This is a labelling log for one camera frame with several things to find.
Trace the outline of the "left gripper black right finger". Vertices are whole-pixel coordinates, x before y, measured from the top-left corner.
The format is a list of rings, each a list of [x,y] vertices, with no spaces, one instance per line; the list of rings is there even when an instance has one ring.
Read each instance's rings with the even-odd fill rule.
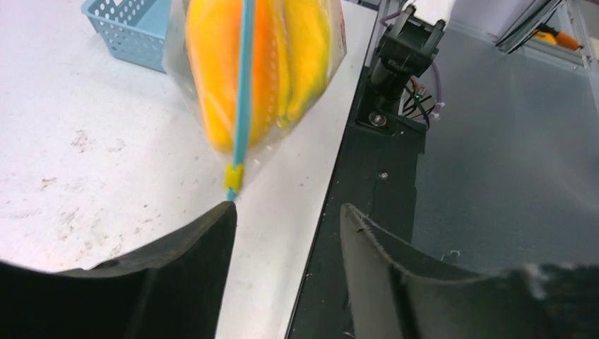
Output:
[[[357,338],[597,338],[598,267],[477,274],[412,247],[357,212],[340,224]]]

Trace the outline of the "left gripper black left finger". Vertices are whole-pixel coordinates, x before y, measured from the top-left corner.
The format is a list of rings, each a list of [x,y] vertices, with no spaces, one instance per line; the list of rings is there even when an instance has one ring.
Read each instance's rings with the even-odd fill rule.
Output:
[[[47,273],[1,264],[2,338],[214,338],[237,229],[232,202],[122,256]]]

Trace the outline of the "clear zip top bag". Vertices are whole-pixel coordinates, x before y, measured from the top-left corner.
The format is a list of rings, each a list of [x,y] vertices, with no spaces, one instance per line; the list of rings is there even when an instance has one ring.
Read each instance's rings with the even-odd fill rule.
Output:
[[[163,65],[224,164],[228,201],[326,91],[347,52],[339,1],[173,1]]]

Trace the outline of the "orange carrot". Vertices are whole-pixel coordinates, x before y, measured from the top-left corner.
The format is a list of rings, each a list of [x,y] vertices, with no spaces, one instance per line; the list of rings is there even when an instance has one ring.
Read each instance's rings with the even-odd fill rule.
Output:
[[[186,46],[198,93],[203,130],[213,149],[233,150],[242,1],[191,1]],[[284,107],[286,75],[280,70],[284,44],[272,1],[257,1],[252,59],[252,118],[249,143],[262,142]]]

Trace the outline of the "yellow banana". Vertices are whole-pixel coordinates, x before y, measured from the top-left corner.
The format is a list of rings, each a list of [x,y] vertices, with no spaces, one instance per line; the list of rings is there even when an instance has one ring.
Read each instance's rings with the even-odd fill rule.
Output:
[[[291,96],[280,125],[299,121],[328,85],[331,46],[327,1],[284,1]]]

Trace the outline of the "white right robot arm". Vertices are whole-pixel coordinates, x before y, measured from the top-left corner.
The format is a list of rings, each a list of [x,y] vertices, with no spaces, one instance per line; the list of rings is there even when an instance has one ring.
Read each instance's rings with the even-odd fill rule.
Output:
[[[401,100],[405,86],[421,76],[433,63],[437,45],[451,18],[454,1],[401,1],[398,11],[381,19],[393,24],[374,50],[376,63],[369,75],[368,88],[374,93],[376,108],[389,111]]]

